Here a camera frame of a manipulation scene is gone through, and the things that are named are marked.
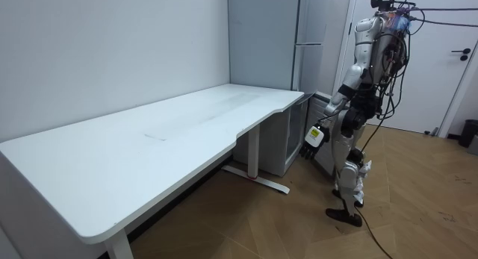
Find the desk leg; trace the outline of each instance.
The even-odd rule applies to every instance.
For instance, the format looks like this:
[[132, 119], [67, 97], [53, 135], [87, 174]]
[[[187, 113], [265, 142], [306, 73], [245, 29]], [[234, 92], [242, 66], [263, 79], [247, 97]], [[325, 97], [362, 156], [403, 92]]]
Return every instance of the desk leg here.
[[122, 229], [105, 241], [110, 259], [133, 259], [125, 229]]
[[225, 171], [234, 173], [236, 175], [248, 178], [251, 181], [255, 181], [259, 184], [271, 187], [275, 190], [278, 190], [281, 193], [289, 194], [290, 189], [284, 185], [277, 184], [273, 181], [266, 180], [264, 178], [258, 177], [259, 172], [259, 125], [256, 125], [254, 128], [249, 130], [249, 149], [247, 152], [247, 173], [242, 170], [236, 169], [232, 166], [223, 166]]

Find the black trash bin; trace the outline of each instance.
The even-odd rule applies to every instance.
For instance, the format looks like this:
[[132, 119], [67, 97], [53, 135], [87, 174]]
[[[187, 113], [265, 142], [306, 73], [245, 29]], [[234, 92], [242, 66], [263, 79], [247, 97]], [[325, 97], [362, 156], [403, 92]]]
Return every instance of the black trash bin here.
[[473, 137], [478, 133], [478, 120], [466, 120], [465, 126], [463, 127], [462, 135], [458, 144], [468, 148], [473, 140]]

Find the humanoid robot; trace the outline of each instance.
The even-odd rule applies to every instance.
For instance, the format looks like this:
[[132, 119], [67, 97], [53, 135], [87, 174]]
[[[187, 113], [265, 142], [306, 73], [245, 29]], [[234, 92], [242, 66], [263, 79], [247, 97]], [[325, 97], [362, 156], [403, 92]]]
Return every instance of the humanoid robot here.
[[309, 159], [325, 142], [332, 141], [336, 172], [336, 189], [332, 192], [342, 199], [344, 209], [327, 209], [326, 214], [354, 226], [362, 224], [354, 205], [364, 204], [361, 180], [371, 166], [371, 162], [364, 162], [364, 152], [356, 143], [368, 119], [387, 118], [394, 111], [393, 100], [389, 99], [385, 112], [382, 104], [386, 96], [393, 95], [395, 81], [409, 59], [405, 43], [409, 15], [397, 13], [392, 1], [372, 0], [371, 4], [379, 10], [375, 16], [357, 23], [355, 64], [347, 70], [341, 87], [326, 106], [326, 118], [309, 130], [301, 149], [301, 155]]

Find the white door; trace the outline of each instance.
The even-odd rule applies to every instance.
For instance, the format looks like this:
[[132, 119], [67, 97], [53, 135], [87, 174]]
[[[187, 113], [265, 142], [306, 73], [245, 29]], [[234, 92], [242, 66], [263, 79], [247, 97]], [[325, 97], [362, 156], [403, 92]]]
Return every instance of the white door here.
[[[421, 8], [478, 7], [478, 0], [409, 0]], [[341, 81], [345, 72], [353, 64], [355, 37], [353, 28], [361, 19], [370, 18], [375, 12], [370, 0], [356, 0], [353, 11], [352, 32], [350, 32]], [[478, 25], [478, 11], [436, 12], [427, 11], [426, 19], [439, 22], [468, 23]], [[420, 12], [413, 16], [422, 19]], [[420, 22], [412, 23], [415, 32]], [[478, 28], [452, 27], [425, 23], [420, 31], [412, 36], [412, 49], [409, 67], [403, 83], [402, 102], [395, 115], [383, 122], [383, 126], [423, 133], [440, 128], [448, 107], [458, 88], [462, 76], [474, 53], [478, 40]], [[466, 61], [461, 61], [462, 53], [452, 51], [471, 49]], [[397, 103], [399, 89], [395, 87], [394, 102]], [[386, 103], [382, 106], [385, 112]], [[369, 120], [378, 125], [379, 120]]]

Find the door frame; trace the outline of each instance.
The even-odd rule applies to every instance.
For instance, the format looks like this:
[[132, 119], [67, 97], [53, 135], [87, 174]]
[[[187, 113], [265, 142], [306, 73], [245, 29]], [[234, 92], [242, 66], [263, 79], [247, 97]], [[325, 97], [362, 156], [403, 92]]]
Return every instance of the door frame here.
[[[335, 81], [334, 81], [334, 89], [332, 93], [336, 93], [338, 88], [341, 85], [341, 79], [345, 76], [342, 75], [342, 71], [344, 68], [345, 63], [345, 53], [347, 50], [347, 45], [349, 42], [349, 35], [351, 30], [353, 29], [353, 12], [356, 8], [356, 1], [357, 0], [350, 0], [349, 7], [347, 9], [347, 20], [344, 23], [344, 34], [342, 35], [342, 44], [341, 50], [338, 58], [338, 65], [337, 71], [335, 72]], [[475, 45], [474, 50], [471, 52], [471, 58], [466, 66], [465, 72], [463, 73], [462, 79], [460, 80], [458, 87], [455, 90], [455, 94], [453, 95], [452, 101], [448, 106], [447, 113], [443, 121], [441, 122], [441, 126], [438, 130], [438, 136], [445, 138], [448, 135], [448, 131], [450, 130], [451, 124], [455, 119], [456, 114], [458, 113], [458, 109], [460, 104], [462, 103], [463, 98], [465, 97], [466, 91], [470, 86], [470, 83], [473, 79], [478, 79], [478, 57], [476, 57], [476, 52], [478, 50], [478, 42]]]

